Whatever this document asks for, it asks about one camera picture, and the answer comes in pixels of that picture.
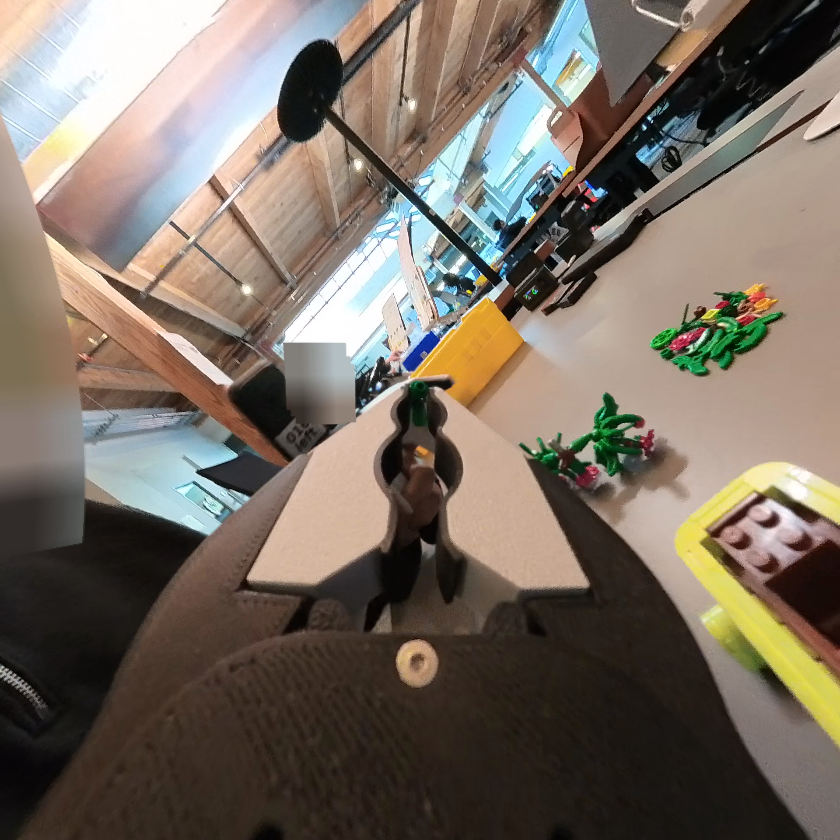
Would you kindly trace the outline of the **black charger case with display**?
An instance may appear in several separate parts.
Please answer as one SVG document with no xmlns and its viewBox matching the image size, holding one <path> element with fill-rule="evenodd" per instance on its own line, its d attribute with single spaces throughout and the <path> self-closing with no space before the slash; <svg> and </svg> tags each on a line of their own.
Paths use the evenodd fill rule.
<svg viewBox="0 0 840 840">
<path fill-rule="evenodd" d="M 531 268 L 516 285 L 513 299 L 528 312 L 535 312 L 560 286 L 559 278 L 542 261 Z"/>
</svg>

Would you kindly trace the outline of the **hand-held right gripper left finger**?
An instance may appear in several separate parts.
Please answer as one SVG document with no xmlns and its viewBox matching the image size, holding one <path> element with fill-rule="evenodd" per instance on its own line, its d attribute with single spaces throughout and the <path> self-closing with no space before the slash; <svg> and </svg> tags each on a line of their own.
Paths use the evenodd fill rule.
<svg viewBox="0 0 840 840">
<path fill-rule="evenodd" d="M 349 426 L 301 458 L 289 495 L 248 571 L 259 595 L 336 601 L 357 630 L 382 588 L 405 503 L 394 497 L 406 410 L 393 387 Z"/>
</svg>

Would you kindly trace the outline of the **black flat box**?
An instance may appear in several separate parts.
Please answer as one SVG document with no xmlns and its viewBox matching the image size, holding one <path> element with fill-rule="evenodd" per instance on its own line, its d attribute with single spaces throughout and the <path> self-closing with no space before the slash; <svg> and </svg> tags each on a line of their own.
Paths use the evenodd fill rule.
<svg viewBox="0 0 840 840">
<path fill-rule="evenodd" d="M 621 229 L 610 234 L 603 241 L 593 245 L 560 275 L 560 284 L 566 286 L 583 279 L 602 268 L 606 263 L 627 250 L 641 235 L 644 228 L 654 220 L 654 214 L 647 208 L 636 213 Z"/>
</svg>

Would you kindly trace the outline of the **black office chair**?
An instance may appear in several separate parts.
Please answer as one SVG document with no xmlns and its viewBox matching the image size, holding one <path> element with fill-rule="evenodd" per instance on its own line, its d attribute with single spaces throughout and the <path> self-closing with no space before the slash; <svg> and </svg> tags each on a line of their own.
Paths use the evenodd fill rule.
<svg viewBox="0 0 840 840">
<path fill-rule="evenodd" d="M 244 451 L 221 464 L 199 469 L 196 477 L 208 480 L 227 491 L 252 497 L 282 470 L 282 467 Z"/>
</svg>

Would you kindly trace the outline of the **paper instruction booklet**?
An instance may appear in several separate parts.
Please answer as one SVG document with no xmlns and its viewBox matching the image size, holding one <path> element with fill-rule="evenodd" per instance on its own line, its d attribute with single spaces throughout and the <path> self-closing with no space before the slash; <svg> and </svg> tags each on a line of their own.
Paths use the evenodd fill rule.
<svg viewBox="0 0 840 840">
<path fill-rule="evenodd" d="M 384 302 L 381 314 L 386 331 L 386 342 L 392 353 L 401 355 L 410 347 L 406 325 L 395 294 Z"/>
<path fill-rule="evenodd" d="M 411 233 L 412 226 L 410 220 L 406 219 L 404 215 L 400 216 L 397 254 L 400 260 L 402 277 L 412 300 L 419 327 L 421 330 L 428 332 L 435 326 L 438 320 L 438 310 L 434 297 L 429 290 L 425 273 L 415 261 Z"/>
</svg>

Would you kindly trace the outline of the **person's left hand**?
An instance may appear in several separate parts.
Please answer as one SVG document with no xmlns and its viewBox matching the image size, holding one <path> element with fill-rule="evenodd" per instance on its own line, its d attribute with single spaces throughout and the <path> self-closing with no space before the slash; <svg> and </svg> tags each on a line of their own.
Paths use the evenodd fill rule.
<svg viewBox="0 0 840 840">
<path fill-rule="evenodd" d="M 396 540 L 400 548 L 432 534 L 443 497 L 434 468 L 416 456 L 416 447 L 408 445 L 402 451 L 402 476 L 406 483 L 402 498 L 411 508 L 399 514 Z"/>
</svg>

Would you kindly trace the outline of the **wooden background desk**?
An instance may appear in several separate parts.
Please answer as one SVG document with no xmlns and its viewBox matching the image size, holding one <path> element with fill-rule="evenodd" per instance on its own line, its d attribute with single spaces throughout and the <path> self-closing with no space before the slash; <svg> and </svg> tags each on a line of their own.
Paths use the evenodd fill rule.
<svg viewBox="0 0 840 840">
<path fill-rule="evenodd" d="M 676 35 L 636 81 L 624 99 L 612 106 L 601 64 L 582 94 L 567 109 L 581 116 L 583 145 L 577 167 L 566 173 L 547 202 L 498 258 L 506 259 L 561 195 L 573 189 L 624 139 L 631 128 L 677 83 L 691 63 L 747 6 L 746 1 L 691 1 Z"/>
</svg>

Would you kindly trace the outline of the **green toy brick vine plant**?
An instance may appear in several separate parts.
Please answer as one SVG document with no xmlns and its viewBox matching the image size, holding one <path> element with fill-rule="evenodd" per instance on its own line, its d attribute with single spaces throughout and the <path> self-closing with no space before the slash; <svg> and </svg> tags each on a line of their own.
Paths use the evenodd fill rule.
<svg viewBox="0 0 840 840">
<path fill-rule="evenodd" d="M 531 461 L 579 490 L 594 490 L 603 478 L 627 471 L 627 464 L 651 458 L 657 436 L 645 419 L 624 413 L 609 393 L 595 411 L 590 429 L 573 439 L 561 432 L 548 439 L 538 437 L 534 446 L 519 447 Z"/>
</svg>

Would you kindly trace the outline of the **yellow plastic bin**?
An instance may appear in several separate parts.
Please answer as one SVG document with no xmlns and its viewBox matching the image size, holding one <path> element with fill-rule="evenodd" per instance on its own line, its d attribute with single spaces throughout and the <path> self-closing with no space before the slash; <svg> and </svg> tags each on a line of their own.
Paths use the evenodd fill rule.
<svg viewBox="0 0 840 840">
<path fill-rule="evenodd" d="M 469 407 L 522 345 L 497 304 L 484 299 L 446 333 L 412 378 L 451 378 L 448 395 Z"/>
</svg>

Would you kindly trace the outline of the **paper notice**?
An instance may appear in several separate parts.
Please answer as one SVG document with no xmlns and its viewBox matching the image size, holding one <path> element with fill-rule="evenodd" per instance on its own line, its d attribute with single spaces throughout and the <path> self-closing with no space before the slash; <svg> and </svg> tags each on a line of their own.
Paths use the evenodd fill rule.
<svg viewBox="0 0 840 840">
<path fill-rule="evenodd" d="M 200 371 L 210 382 L 223 388 L 228 388 L 233 379 L 222 371 L 217 365 L 211 362 L 198 348 L 188 339 L 176 332 L 159 331 L 161 338 L 191 364 L 197 371 Z"/>
</svg>

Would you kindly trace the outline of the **black open case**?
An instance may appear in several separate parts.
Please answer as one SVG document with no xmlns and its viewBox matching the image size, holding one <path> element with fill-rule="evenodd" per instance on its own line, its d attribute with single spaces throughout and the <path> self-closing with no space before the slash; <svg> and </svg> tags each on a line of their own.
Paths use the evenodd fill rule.
<svg viewBox="0 0 840 840">
<path fill-rule="evenodd" d="M 566 230 L 557 246 L 559 256 L 571 263 L 580 257 L 594 242 L 589 214 L 590 204 L 583 196 L 572 198 L 560 214 L 560 225 Z"/>
</svg>

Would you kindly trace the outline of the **pile of small toy bricks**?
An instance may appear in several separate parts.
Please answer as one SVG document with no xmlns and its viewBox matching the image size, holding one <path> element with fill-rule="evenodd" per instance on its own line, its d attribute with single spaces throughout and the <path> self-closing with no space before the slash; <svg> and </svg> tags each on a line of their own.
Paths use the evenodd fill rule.
<svg viewBox="0 0 840 840">
<path fill-rule="evenodd" d="M 679 326 L 657 333 L 650 349 L 677 370 L 704 377 L 711 365 L 726 371 L 737 358 L 760 347 L 785 316 L 763 283 L 715 296 L 717 303 L 710 308 L 686 306 Z"/>
</svg>

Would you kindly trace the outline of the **brown paper bag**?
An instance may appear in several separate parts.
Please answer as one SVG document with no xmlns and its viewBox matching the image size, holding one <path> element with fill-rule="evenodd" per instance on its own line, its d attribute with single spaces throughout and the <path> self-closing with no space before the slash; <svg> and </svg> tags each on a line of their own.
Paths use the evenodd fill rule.
<svg viewBox="0 0 840 840">
<path fill-rule="evenodd" d="M 583 145 L 581 116 L 572 108 L 557 107 L 547 121 L 547 131 L 557 150 L 576 169 Z"/>
</svg>

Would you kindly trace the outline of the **blue plastic bin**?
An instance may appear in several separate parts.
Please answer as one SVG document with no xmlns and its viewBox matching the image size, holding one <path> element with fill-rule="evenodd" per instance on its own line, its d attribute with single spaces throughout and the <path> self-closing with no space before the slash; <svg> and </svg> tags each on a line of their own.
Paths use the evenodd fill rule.
<svg viewBox="0 0 840 840">
<path fill-rule="evenodd" d="M 439 337 L 435 332 L 423 332 L 412 341 L 408 350 L 402 355 L 402 367 L 405 371 L 414 372 L 438 346 Z"/>
</svg>

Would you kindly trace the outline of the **lime green toy brick pot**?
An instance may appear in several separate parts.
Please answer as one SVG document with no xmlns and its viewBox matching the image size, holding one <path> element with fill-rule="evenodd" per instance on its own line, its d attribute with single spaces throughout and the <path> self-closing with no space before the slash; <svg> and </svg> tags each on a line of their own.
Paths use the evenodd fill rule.
<svg viewBox="0 0 840 840">
<path fill-rule="evenodd" d="M 757 465 L 680 525 L 675 550 L 715 600 L 708 633 L 744 668 L 773 672 L 838 744 L 838 486 Z"/>
</svg>

